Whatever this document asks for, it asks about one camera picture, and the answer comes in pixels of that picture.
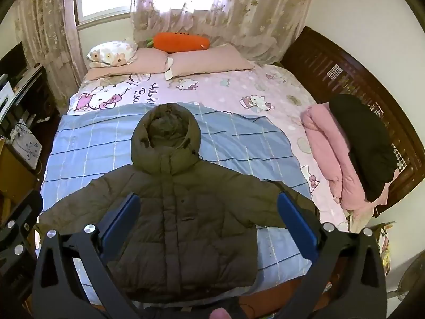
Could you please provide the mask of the olive green puffer jacket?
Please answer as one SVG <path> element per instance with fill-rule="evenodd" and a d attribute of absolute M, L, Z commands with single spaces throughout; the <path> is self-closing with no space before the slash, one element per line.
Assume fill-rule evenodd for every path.
<path fill-rule="evenodd" d="M 109 263 L 129 298 L 181 302 L 251 286 L 257 228 L 284 227 L 277 198 L 286 186 L 202 160 L 200 142 L 188 109 L 154 107 L 133 132 L 131 164 L 61 199 L 41 214 L 40 232 L 75 233 L 137 194 L 141 211 Z"/>

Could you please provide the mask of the folded pink quilted jacket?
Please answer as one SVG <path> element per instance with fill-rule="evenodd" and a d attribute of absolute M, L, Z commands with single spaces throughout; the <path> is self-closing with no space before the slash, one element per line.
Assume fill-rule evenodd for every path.
<path fill-rule="evenodd" d="M 379 191 L 380 196 L 375 201 L 366 199 L 364 188 L 349 157 L 349 142 L 327 103 L 309 106 L 302 113 L 301 121 L 313 157 L 329 182 L 331 194 L 343 209 L 362 212 L 387 204 L 389 184 Z"/>

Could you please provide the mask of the folded black garment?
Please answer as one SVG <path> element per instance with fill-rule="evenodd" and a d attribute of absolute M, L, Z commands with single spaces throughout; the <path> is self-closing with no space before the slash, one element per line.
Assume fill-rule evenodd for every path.
<path fill-rule="evenodd" d="M 329 108 L 349 141 L 349 157 L 366 200 L 373 202 L 398 167 L 389 133 L 382 120 L 353 95 L 335 96 Z"/>

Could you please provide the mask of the white floral box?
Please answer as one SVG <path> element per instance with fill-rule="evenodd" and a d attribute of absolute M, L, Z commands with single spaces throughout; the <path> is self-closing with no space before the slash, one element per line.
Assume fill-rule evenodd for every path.
<path fill-rule="evenodd" d="M 32 170 L 36 170 L 43 146 L 30 130 L 18 125 L 11 146 Z"/>

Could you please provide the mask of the blue checked bed sheet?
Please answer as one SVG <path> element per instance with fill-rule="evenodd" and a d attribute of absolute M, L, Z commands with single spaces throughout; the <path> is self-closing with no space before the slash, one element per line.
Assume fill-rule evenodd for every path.
<path fill-rule="evenodd" d="M 300 206 L 314 210 L 309 187 L 287 136 L 272 123 L 211 108 L 180 104 L 201 132 L 199 157 L 262 181 L 282 182 Z M 62 118 L 48 159 L 42 196 L 46 212 L 92 180 L 131 164 L 131 140 L 141 118 L 157 106 L 130 104 Z M 257 228 L 257 274 L 249 287 L 222 296 L 259 292 L 304 275 L 310 262 L 298 251 L 285 227 Z"/>

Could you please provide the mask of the dark wooden desk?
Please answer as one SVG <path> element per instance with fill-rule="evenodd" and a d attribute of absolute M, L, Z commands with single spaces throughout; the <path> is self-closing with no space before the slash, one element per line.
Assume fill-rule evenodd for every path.
<path fill-rule="evenodd" d="M 42 154 L 47 150 L 50 117 L 55 112 L 47 73 L 44 66 L 37 64 L 24 72 L 14 87 L 11 97 L 1 101 L 1 141 L 18 157 L 25 167 L 36 175 L 43 169 Z M 36 170 L 32 170 L 11 146 L 13 133 L 18 125 L 32 132 L 42 145 Z"/>

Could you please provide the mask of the pink Hello Kitty bedspread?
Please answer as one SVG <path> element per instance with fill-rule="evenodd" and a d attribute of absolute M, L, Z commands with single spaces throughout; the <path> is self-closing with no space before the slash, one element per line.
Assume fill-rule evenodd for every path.
<path fill-rule="evenodd" d="M 314 103 L 312 96 L 287 70 L 255 66 L 250 70 L 190 74 L 166 79 L 164 73 L 101 76 L 91 70 L 80 89 L 70 98 L 70 115 L 104 111 L 129 104 L 188 103 L 229 113 L 234 119 L 245 115 L 272 123 L 289 139 L 313 201 L 323 220 L 348 230 L 346 212 L 331 194 L 324 172 L 313 157 L 301 121 L 302 113 Z"/>

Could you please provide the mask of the dark wooden headboard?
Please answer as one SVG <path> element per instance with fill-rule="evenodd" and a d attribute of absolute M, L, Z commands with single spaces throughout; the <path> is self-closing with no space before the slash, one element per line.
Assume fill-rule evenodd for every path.
<path fill-rule="evenodd" d="M 376 217 L 399 203 L 424 180 L 424 145 L 419 135 L 390 92 L 357 59 L 322 34 L 304 27 L 280 63 L 317 103 L 327 102 L 337 94 L 351 94 L 384 123 L 401 172 L 390 185 L 387 205 L 376 209 Z"/>

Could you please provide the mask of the black monitor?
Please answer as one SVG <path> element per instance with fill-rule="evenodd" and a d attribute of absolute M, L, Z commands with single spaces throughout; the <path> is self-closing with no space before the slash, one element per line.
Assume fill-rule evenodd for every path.
<path fill-rule="evenodd" d="M 7 75 L 12 86 L 15 86 L 27 70 L 27 62 L 22 43 L 14 46 L 0 61 L 1 75 Z"/>

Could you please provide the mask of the white floral pillow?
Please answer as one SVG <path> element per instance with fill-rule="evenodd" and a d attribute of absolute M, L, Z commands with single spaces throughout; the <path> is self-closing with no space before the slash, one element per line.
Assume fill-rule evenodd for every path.
<path fill-rule="evenodd" d="M 90 68 L 120 67 L 137 58 L 134 42 L 111 41 L 94 46 L 87 54 Z"/>

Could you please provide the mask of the left pink pillow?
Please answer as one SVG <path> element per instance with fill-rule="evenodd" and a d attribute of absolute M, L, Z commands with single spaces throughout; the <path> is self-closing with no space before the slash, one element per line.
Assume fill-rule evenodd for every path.
<path fill-rule="evenodd" d="M 97 80 L 108 76 L 122 76 L 127 74 L 154 74 L 169 70 L 169 54 L 155 48 L 139 48 L 136 59 L 131 64 L 118 67 L 91 68 L 85 79 Z"/>

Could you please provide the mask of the pink pillow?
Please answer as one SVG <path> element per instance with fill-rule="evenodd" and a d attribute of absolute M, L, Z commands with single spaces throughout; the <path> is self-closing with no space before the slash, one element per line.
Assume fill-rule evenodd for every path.
<path fill-rule="evenodd" d="M 85 79 L 97 80 L 108 76 L 122 76 L 127 74 L 154 74 L 169 70 L 169 54 L 155 48 L 139 48 L 136 59 L 131 64 L 118 67 L 91 68 Z"/>
<path fill-rule="evenodd" d="M 173 53 L 168 57 L 169 70 L 164 73 L 167 81 L 192 74 L 243 71 L 255 67 L 231 44 L 212 47 L 204 51 Z"/>

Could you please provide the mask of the right pink pillow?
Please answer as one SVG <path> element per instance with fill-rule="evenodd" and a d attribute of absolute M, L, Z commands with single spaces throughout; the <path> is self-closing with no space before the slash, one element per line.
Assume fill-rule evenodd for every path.
<path fill-rule="evenodd" d="M 168 57 L 169 70 L 164 73 L 167 81 L 192 74 L 243 71 L 255 67 L 231 44 L 212 47 L 204 51 L 173 53 Z"/>

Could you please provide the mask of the orange carrot plush pillow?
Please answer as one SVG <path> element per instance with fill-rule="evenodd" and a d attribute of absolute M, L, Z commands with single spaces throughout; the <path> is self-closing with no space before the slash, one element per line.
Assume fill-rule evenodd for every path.
<path fill-rule="evenodd" d="M 166 53 L 203 51 L 210 47 L 210 41 L 200 35 L 180 32 L 160 32 L 148 40 L 147 48 L 155 48 Z"/>

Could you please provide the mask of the floral lace curtain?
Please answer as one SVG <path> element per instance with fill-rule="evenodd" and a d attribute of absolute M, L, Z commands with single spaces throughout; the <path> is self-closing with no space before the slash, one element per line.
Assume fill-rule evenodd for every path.
<path fill-rule="evenodd" d="M 160 32 L 184 32 L 230 43 L 250 61 L 280 61 L 301 33 L 311 0 L 132 0 L 137 44 Z"/>

